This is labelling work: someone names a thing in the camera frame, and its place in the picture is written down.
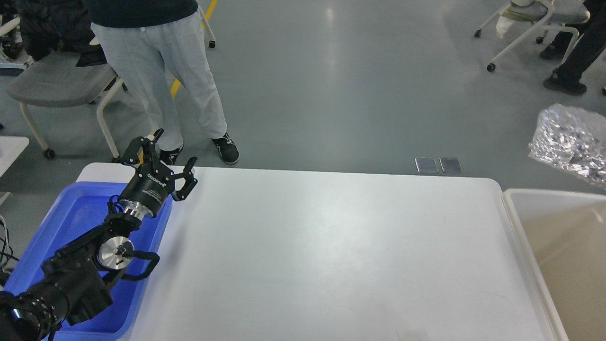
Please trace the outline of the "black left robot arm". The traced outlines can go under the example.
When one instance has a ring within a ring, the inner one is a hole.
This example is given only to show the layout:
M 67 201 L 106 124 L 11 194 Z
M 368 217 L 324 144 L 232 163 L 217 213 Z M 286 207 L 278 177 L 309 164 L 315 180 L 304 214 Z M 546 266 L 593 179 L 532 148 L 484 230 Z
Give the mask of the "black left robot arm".
M 145 280 L 160 261 L 152 251 L 136 250 L 130 233 L 146 217 L 155 218 L 168 196 L 188 197 L 197 185 L 191 157 L 183 172 L 174 173 L 155 145 L 164 133 L 132 139 L 121 162 L 135 174 L 119 196 L 108 200 L 104 222 L 78 236 L 41 265 L 43 278 L 19 295 L 1 292 L 1 339 L 54 339 L 62 323 L 91 320 L 113 302 L 111 291 L 120 281 Z

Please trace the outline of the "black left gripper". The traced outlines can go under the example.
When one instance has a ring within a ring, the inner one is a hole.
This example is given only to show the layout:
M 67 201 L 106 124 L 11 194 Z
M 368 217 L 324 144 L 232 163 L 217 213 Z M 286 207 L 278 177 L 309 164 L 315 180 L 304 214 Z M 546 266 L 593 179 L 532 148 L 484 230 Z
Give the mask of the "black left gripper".
M 126 151 L 118 157 L 118 163 L 134 168 L 143 164 L 155 164 L 160 161 L 156 143 L 164 129 L 153 134 L 139 136 L 131 140 Z M 194 177 L 194 165 L 197 157 L 190 157 L 181 173 L 174 173 L 165 164 L 153 169 L 152 166 L 141 166 L 127 183 L 118 197 L 123 213 L 143 219 L 146 216 L 155 218 L 163 208 L 169 194 L 174 201 L 183 201 L 192 192 L 198 181 Z M 183 179 L 182 188 L 175 190 L 175 181 Z

